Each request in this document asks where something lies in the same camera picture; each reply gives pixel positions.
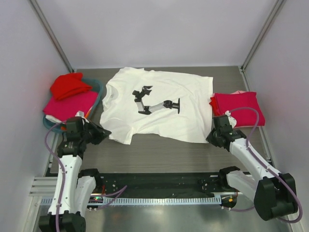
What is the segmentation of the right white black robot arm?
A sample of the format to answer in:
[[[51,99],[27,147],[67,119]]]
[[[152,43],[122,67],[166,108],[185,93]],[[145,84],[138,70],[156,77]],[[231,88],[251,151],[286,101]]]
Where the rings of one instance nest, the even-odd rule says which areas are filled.
[[[253,202],[261,219],[268,221],[294,213],[302,213],[296,195],[295,180],[269,164],[250,144],[248,137],[233,129],[227,115],[215,116],[207,141],[226,149],[246,167],[247,176],[236,166],[219,171],[218,187],[223,191],[239,190]]]

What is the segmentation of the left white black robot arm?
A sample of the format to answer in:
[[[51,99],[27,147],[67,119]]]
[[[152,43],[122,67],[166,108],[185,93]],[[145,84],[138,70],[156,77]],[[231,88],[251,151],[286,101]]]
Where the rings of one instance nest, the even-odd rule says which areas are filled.
[[[82,116],[67,119],[66,131],[54,156],[58,162],[56,189],[46,216],[39,218],[42,232],[84,232],[91,193],[102,189],[98,169],[81,170],[87,144],[100,144],[111,132]]]

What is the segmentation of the white printed t shirt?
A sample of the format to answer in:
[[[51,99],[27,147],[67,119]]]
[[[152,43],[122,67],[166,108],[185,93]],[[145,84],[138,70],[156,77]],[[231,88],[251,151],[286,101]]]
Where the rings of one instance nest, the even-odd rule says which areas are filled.
[[[106,84],[100,124],[129,145],[135,134],[206,143],[211,131],[213,78],[125,67]]]

